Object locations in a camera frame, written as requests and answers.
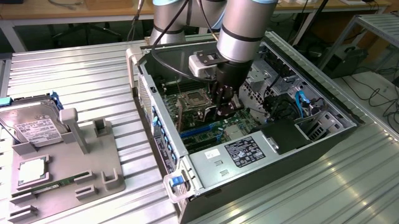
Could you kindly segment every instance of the hard disk drive label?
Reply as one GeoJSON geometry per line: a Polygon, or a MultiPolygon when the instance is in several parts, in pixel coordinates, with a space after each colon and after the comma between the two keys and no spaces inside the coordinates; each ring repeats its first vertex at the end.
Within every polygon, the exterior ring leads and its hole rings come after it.
{"type": "Polygon", "coordinates": [[[252,137],[246,137],[245,139],[229,143],[224,148],[226,149],[236,166],[240,168],[265,158],[252,137]]]}
{"type": "Polygon", "coordinates": [[[50,119],[35,120],[14,125],[14,127],[25,139],[33,144],[61,138],[59,132],[50,119]]]}

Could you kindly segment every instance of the motherboard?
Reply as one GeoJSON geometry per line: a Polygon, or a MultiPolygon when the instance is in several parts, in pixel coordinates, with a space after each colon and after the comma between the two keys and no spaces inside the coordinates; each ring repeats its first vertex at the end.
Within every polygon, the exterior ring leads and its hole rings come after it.
{"type": "Polygon", "coordinates": [[[164,95],[162,101],[189,153],[245,136],[260,125],[244,109],[214,122],[200,119],[200,111],[213,107],[206,88],[164,95]]]}

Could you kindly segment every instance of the robotic arm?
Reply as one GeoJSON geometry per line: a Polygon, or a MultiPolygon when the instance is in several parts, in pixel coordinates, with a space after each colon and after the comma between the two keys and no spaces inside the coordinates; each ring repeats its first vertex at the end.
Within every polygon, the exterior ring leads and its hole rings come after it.
{"type": "MultiPolygon", "coordinates": [[[[189,69],[200,76],[212,68],[216,82],[210,87],[212,100],[217,105],[234,101],[237,90],[250,69],[269,18],[277,0],[201,0],[205,17],[212,28],[220,28],[217,49],[197,52],[189,57],[189,69]]],[[[150,44],[174,17],[182,0],[153,0],[153,30],[150,44]]],[[[182,26],[206,27],[197,0],[189,0],[160,43],[184,41],[182,26]]]]}

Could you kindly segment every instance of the slotted aluminum surface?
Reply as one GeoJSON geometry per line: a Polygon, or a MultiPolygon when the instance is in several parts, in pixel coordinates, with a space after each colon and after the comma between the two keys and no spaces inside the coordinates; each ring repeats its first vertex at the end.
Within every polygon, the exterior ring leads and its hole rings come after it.
{"type": "Polygon", "coordinates": [[[399,16],[393,14],[358,15],[356,22],[399,48],[399,16]]]}
{"type": "MultiPolygon", "coordinates": [[[[338,86],[284,41],[273,33],[266,36],[366,124],[316,162],[192,223],[397,223],[399,145],[394,138],[399,138],[370,114],[362,113],[338,86]]],[[[112,122],[126,183],[126,190],[118,194],[37,223],[81,223],[88,217],[88,223],[177,223],[128,95],[122,56],[126,48],[125,43],[118,43],[14,54],[11,96],[37,95],[53,89],[65,107],[78,110],[80,124],[98,117],[112,122]]],[[[0,217],[3,217],[10,154],[9,136],[1,132],[0,137],[0,153],[3,153],[0,155],[0,217]]]]}

